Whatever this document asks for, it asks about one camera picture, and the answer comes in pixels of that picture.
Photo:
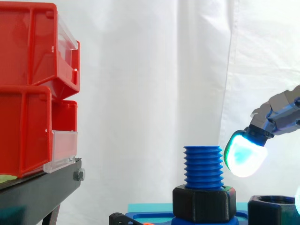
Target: blue plastic screw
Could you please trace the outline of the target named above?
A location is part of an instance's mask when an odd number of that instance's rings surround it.
[[[218,146],[187,146],[185,173],[186,188],[220,190],[223,186],[221,176],[222,149]]]

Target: black plastic nut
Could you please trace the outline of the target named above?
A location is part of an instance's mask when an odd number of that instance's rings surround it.
[[[295,198],[280,195],[255,195],[248,202],[249,225],[299,225]]]
[[[235,190],[194,190],[185,185],[173,190],[173,214],[192,223],[226,223],[236,214]]]

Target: black metal shelf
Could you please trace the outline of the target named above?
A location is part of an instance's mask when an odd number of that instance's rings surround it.
[[[53,173],[38,173],[0,184],[0,225],[53,225],[59,205],[80,187],[81,159]]]

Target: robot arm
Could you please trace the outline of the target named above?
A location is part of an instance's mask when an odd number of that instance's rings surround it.
[[[300,128],[300,85],[294,90],[286,90],[269,99],[255,109],[250,126],[245,129],[246,136],[264,146],[265,141],[274,135],[293,132]]]
[[[239,177],[260,167],[268,154],[264,147],[268,139],[300,128],[300,85],[271,97],[251,116],[249,127],[236,131],[224,151],[225,164]]]

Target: red plastic drawer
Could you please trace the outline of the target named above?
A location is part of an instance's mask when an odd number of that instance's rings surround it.
[[[0,174],[50,173],[74,163],[77,104],[44,86],[0,86]]]
[[[0,85],[43,85],[53,98],[79,92],[80,44],[52,3],[0,1]]]

